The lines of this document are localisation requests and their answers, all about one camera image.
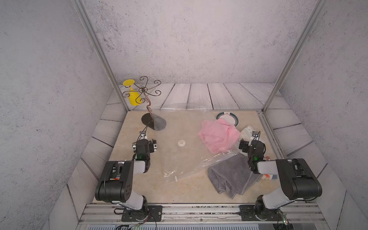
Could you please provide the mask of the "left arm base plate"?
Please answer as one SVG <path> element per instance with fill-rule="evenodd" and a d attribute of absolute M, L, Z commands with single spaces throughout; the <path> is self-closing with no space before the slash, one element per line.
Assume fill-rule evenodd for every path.
<path fill-rule="evenodd" d="M 140 210 L 124 209 L 122 222 L 160 222 L 162 220 L 163 206 L 148 205 Z"/>

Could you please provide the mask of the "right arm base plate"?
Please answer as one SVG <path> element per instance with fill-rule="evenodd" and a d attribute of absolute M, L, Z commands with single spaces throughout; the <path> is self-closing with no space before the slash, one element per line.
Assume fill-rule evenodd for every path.
<path fill-rule="evenodd" d="M 282 215 L 276 209 L 256 208 L 255 205 L 240 205 L 238 215 L 242 221 L 281 221 Z"/>

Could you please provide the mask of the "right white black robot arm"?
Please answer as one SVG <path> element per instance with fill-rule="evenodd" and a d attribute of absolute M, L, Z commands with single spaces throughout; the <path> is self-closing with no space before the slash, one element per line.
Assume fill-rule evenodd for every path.
<path fill-rule="evenodd" d="M 323 189 L 304 159 L 264 159 L 265 144 L 259 140 L 240 140 L 239 149 L 247 153 L 248 165 L 254 174 L 276 175 L 280 187 L 273 192 L 260 195 L 255 202 L 253 213 L 267 219 L 276 211 L 296 200 L 312 201 L 322 195 Z"/>

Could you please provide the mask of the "clear plastic vacuum bag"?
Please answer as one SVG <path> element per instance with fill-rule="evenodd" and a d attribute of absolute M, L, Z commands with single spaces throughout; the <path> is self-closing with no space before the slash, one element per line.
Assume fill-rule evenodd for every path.
<path fill-rule="evenodd" d="M 153 113 L 167 122 L 164 130 L 152 132 L 157 140 L 161 175 L 166 183 L 176 182 L 241 153 L 240 137 L 225 153 L 213 154 L 207 149 L 197 134 L 203 121 L 217 120 L 209 110 L 155 110 Z M 184 140 L 186 145 L 179 147 L 179 140 Z"/>

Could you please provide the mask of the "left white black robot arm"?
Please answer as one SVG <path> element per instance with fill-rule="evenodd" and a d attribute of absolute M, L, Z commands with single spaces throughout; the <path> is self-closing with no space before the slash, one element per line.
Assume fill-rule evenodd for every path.
<path fill-rule="evenodd" d="M 95 199 L 145 212 L 147 199 L 133 190 L 133 176 L 148 172 L 150 154 L 157 150 L 157 141 L 138 140 L 133 144 L 133 150 L 132 160 L 108 161 L 105 164 L 95 190 Z"/>

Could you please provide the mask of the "pink fluffy towel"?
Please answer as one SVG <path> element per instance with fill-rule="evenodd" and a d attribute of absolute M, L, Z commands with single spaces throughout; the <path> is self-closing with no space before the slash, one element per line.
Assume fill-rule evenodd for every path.
<path fill-rule="evenodd" d="M 197 134 L 213 154 L 225 153 L 239 140 L 240 131 L 224 119 L 205 120 Z"/>

